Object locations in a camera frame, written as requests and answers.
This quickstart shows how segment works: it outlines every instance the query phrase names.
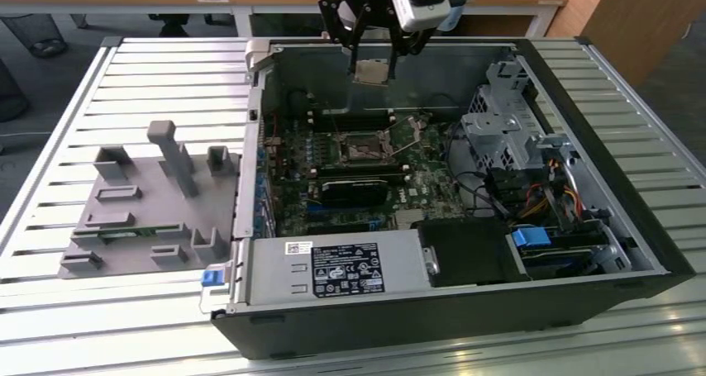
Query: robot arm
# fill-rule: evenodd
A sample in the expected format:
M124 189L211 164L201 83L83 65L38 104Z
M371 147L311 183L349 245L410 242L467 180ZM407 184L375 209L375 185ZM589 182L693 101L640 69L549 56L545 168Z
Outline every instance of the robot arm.
M367 27L386 28L391 38L389 79L401 55L417 55L437 27L466 0L319 0L331 41L351 50L349 73L355 73L358 46Z

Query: motherboard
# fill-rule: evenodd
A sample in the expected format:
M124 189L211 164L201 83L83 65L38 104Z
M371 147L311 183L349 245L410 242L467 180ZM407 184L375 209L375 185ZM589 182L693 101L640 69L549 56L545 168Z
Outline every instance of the motherboard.
M451 124L422 111L274 115L265 132L277 236L405 230L463 217Z

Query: warning label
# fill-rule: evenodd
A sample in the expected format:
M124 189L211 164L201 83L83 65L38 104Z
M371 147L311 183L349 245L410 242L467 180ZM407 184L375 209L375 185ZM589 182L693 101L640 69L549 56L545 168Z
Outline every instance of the warning label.
M385 292L377 243L313 247L311 264L317 297Z

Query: barcode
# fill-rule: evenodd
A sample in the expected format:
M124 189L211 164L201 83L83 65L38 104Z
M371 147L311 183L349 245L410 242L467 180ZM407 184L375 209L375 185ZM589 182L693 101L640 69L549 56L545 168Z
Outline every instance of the barcode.
M311 241L295 241L285 243L285 254L287 255L306 255L311 254Z

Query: bin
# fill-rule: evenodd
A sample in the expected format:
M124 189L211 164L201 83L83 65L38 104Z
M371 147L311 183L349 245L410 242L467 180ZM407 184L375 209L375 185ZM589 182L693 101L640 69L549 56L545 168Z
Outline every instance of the bin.
M56 56L67 50L67 42L50 14L4 15L0 21L38 58Z
M30 101L0 59L0 122L12 120L28 107Z

